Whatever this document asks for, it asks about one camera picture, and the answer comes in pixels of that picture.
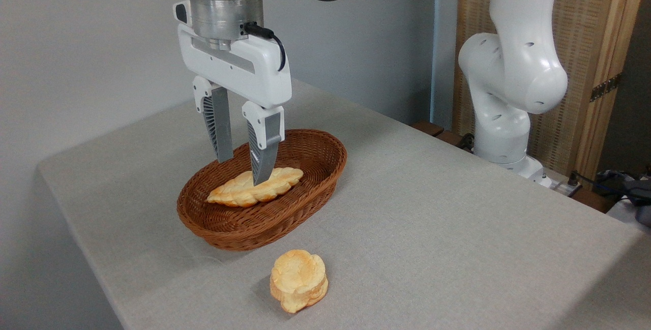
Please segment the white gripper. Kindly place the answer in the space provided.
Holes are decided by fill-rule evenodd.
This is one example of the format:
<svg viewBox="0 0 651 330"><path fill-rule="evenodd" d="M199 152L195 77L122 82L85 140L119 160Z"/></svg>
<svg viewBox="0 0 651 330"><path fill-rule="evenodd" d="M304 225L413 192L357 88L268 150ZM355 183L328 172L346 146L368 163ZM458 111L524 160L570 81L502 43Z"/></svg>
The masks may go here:
<svg viewBox="0 0 651 330"><path fill-rule="evenodd" d="M197 75L195 105L218 161L234 157L228 90L249 100L242 112L253 184L268 181L285 140L284 108L279 106L291 98L291 76L279 45L247 32L251 25L263 25L263 2L183 1L174 4L174 17L183 61Z"/></svg>

